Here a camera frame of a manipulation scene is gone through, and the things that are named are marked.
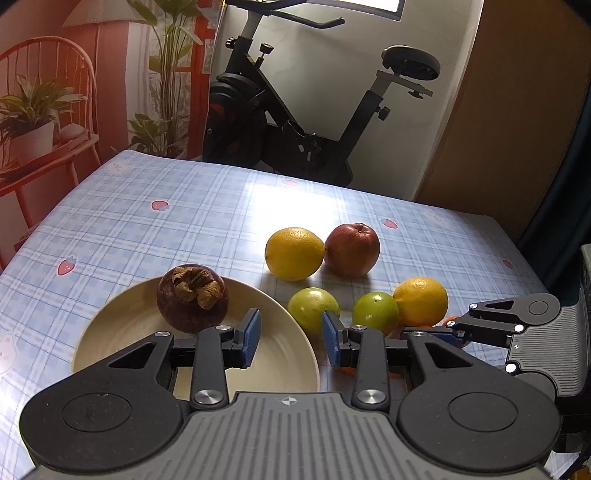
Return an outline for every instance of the wooden chair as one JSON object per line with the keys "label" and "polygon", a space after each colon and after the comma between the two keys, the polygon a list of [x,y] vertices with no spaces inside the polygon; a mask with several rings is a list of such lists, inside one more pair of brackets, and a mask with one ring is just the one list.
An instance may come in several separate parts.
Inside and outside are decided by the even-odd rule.
{"label": "wooden chair", "polygon": [[[55,149],[32,161],[30,168],[25,168],[18,174],[0,178],[0,197],[15,192],[27,227],[31,228],[35,222],[22,194],[24,185],[55,168],[66,166],[73,185],[77,186],[78,176],[74,161],[84,151],[90,151],[97,167],[102,163],[96,148],[99,140],[96,133],[96,79],[88,54],[78,44],[62,37],[31,38],[0,54],[0,96],[20,93],[17,83],[19,74],[24,75],[31,83],[35,79],[42,82],[60,79],[66,86],[74,87],[75,93],[86,97],[86,100],[73,104],[73,112],[60,115],[60,127],[68,124],[81,125],[86,131],[84,138],[79,137],[71,148],[66,146],[60,150]],[[10,163],[12,161],[9,140],[0,148],[0,172],[6,172],[13,165]],[[1,256],[0,267],[5,267]]]}

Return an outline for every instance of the bike seat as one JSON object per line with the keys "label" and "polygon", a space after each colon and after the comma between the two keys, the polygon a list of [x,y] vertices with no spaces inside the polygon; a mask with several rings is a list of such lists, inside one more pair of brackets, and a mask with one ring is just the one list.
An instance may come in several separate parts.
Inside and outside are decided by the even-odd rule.
{"label": "bike seat", "polygon": [[382,64],[397,75],[415,80],[435,80],[441,72],[441,65],[433,55],[405,45],[384,49]]}

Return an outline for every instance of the exercise bike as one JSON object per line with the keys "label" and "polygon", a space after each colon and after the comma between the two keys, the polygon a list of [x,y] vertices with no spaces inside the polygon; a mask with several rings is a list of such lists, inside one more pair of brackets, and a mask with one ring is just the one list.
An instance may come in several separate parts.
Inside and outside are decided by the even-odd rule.
{"label": "exercise bike", "polygon": [[[252,59],[248,51],[262,17],[273,15],[312,28],[334,28],[345,23],[337,18],[317,23],[280,11],[306,0],[226,0],[248,11],[248,19],[238,38],[229,38],[232,50],[226,71],[210,85],[209,113],[203,143],[203,160],[252,168],[263,161],[275,171],[302,179],[347,186],[353,174],[348,158],[374,114],[386,120],[390,109],[381,107],[391,83],[409,89],[416,98],[433,92],[415,80],[434,80],[440,65],[435,57],[407,46],[391,46],[382,52],[382,64],[392,73],[378,70],[376,79],[359,102],[357,110],[340,137],[334,141],[308,134],[302,129],[278,93],[261,71],[265,55],[273,46],[262,43],[261,55]],[[268,123],[267,114],[273,124]]]}

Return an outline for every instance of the gray gripper base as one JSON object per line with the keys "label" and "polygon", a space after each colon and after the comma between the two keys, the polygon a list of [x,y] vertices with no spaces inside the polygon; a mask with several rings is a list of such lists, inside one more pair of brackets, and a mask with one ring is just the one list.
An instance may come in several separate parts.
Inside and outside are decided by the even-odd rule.
{"label": "gray gripper base", "polygon": [[559,397],[580,393],[589,367],[589,323],[583,290],[577,304],[563,307],[550,323],[514,335],[507,361],[518,364],[524,372],[548,376]]}
{"label": "gray gripper base", "polygon": [[[44,467],[26,477],[74,478]],[[400,441],[385,415],[354,410],[337,393],[239,393],[223,410],[194,414],[177,440],[147,462],[92,476],[92,480],[469,478],[418,457]],[[497,478],[548,480],[549,476],[532,467]]]}

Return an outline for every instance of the tablecloth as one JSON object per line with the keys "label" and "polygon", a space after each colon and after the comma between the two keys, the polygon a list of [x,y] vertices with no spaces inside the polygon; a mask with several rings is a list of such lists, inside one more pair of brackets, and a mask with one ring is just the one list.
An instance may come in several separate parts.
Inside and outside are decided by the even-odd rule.
{"label": "tablecloth", "polygon": [[[381,240],[368,277],[344,280],[324,268],[287,283],[264,263],[269,236],[300,226],[325,239],[341,223],[363,222]],[[32,467],[18,433],[27,400],[70,374],[86,325],[113,296],[171,267],[195,262],[259,287],[286,304],[305,286],[329,290],[345,323],[355,300],[391,292],[415,276],[439,280],[448,315],[474,301],[544,291],[505,232],[467,215],[242,168],[125,151],[96,170],[41,222],[0,275],[0,466],[2,479]],[[319,358],[322,389],[338,388]],[[467,351],[502,364],[500,348]],[[547,467],[563,468],[553,455]]]}

